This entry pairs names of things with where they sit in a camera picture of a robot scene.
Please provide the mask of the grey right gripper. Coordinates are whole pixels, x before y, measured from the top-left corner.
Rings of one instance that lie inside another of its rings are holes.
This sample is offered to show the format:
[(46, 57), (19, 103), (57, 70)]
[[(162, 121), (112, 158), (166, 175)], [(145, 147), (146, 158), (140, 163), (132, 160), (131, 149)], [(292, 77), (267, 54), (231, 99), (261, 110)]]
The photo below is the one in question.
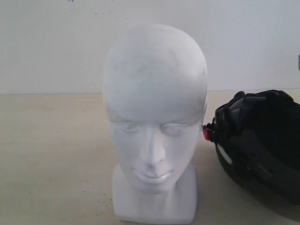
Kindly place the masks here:
[(300, 71), (300, 54), (298, 55), (298, 70)]

